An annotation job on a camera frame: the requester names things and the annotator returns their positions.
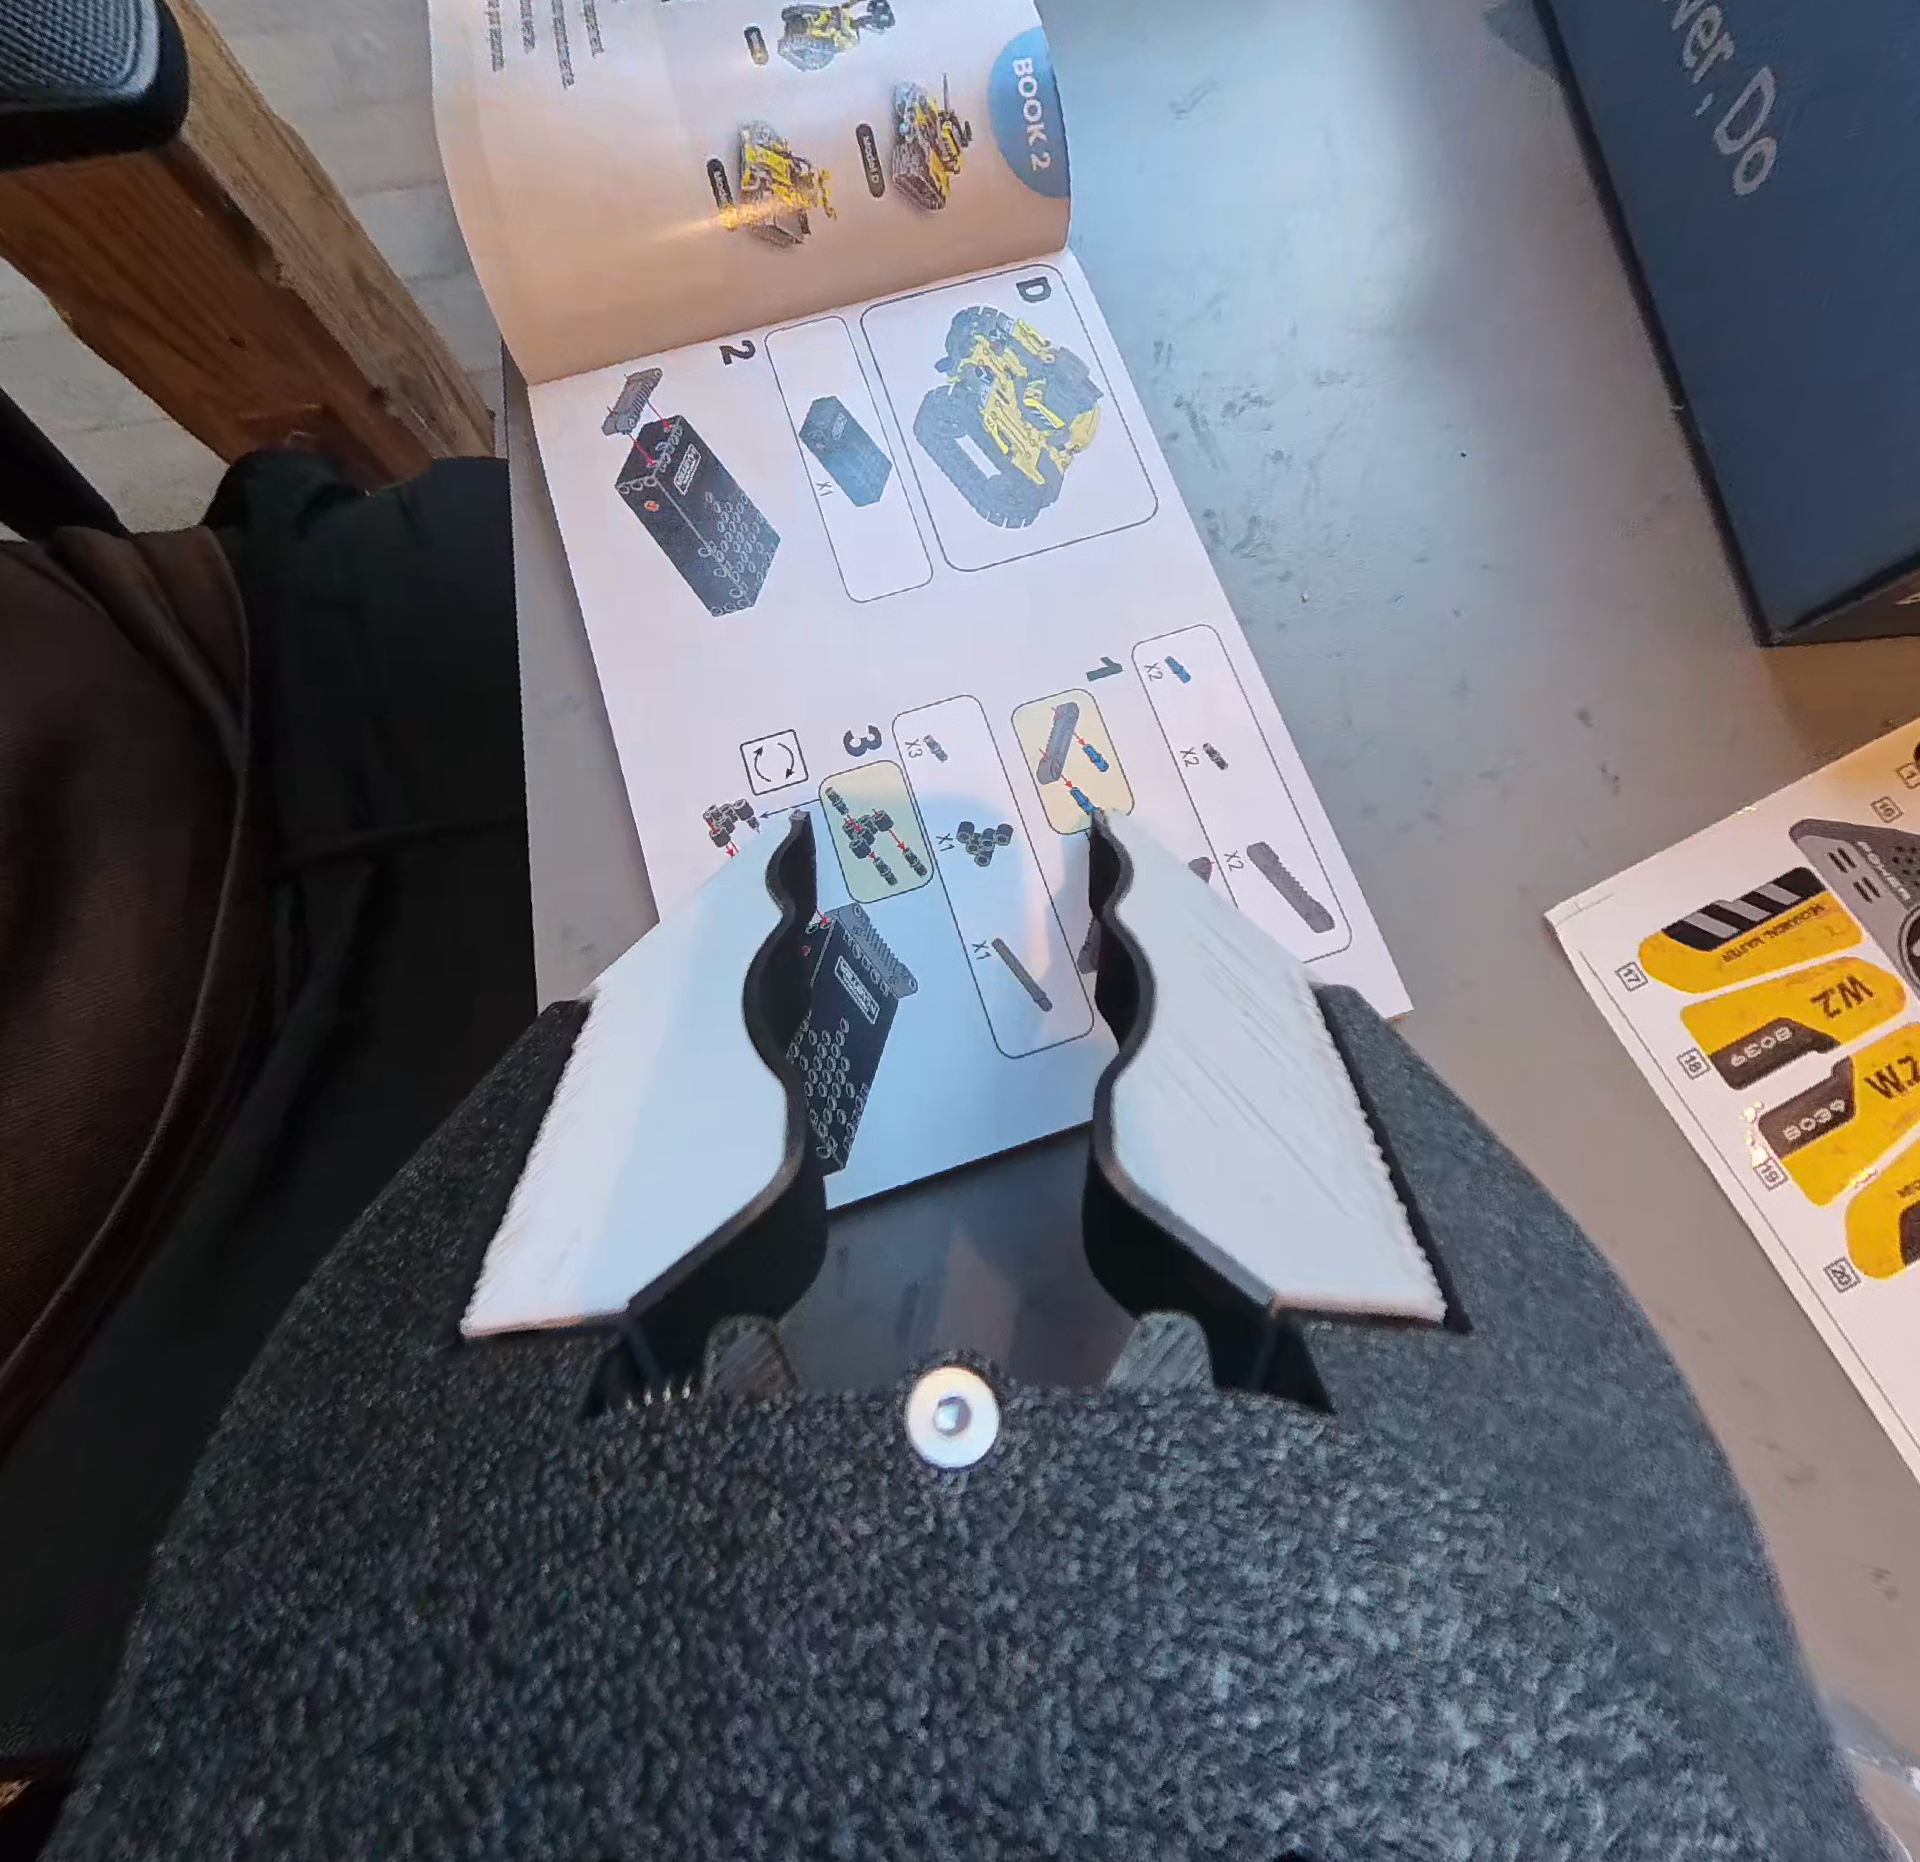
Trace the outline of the wooden frame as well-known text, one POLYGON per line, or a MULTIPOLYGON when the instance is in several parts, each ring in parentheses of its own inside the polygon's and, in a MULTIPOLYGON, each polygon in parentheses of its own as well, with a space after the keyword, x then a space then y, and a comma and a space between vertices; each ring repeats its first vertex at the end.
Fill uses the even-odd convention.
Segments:
POLYGON ((184 119, 18 168, 1 252, 66 328, 222 461, 274 447, 377 487, 492 453, 492 415, 195 0, 157 0, 184 119))

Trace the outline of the blue cardboard kit box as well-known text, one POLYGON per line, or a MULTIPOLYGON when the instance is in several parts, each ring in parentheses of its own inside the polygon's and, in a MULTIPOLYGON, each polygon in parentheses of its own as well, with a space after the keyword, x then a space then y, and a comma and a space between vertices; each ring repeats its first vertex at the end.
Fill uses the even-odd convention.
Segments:
POLYGON ((1915 634, 1918 0, 1537 0, 1760 636, 1915 634))

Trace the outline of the yellow and black sticker sheet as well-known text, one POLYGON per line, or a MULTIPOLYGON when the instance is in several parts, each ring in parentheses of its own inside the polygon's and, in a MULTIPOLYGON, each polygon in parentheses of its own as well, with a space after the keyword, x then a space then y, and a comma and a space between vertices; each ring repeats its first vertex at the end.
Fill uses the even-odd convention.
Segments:
POLYGON ((1548 913, 1584 989, 1918 1468, 1918 725, 1548 913))

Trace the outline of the grey desk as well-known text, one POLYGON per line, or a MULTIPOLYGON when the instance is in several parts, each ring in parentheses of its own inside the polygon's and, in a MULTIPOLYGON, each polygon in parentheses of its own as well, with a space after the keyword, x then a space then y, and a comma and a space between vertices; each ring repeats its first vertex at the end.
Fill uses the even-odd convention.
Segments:
POLYGON ((1412 998, 1754 1502, 1915 1827, 1915 1478, 1545 911, 1915 717, 1759 647, 1527 0, 1036 0, 1070 245, 1412 998))

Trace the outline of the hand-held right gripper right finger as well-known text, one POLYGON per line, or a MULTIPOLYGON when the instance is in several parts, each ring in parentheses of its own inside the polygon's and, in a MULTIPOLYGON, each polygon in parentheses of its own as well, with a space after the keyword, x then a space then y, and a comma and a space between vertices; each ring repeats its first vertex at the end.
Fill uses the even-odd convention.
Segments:
POLYGON ((1439 1327, 1449 1293, 1304 964, 1139 817, 1087 833, 1095 1084, 1086 1263, 1139 1328, 1182 1317, 1198 1376, 1323 1393, 1301 1321, 1439 1327))

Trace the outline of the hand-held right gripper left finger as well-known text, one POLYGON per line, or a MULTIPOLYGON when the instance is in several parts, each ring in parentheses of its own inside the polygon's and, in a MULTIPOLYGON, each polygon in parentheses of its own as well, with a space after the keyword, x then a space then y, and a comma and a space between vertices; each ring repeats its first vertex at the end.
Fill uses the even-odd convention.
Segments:
POLYGON ((812 823, 762 824, 581 998, 461 1315, 477 1343, 612 1327, 644 1379, 788 1314, 825 1263, 825 1174, 791 1045, 809 1011, 812 823))

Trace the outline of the robot kit instruction booklet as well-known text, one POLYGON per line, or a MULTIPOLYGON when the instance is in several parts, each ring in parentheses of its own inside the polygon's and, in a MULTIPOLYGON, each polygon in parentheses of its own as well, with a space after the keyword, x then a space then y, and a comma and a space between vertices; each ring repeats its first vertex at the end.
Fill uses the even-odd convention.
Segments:
POLYGON ((658 911, 812 817, 832 1207, 1081 1126, 1133 814, 1411 1006, 1067 254, 1032 0, 427 0, 658 911))

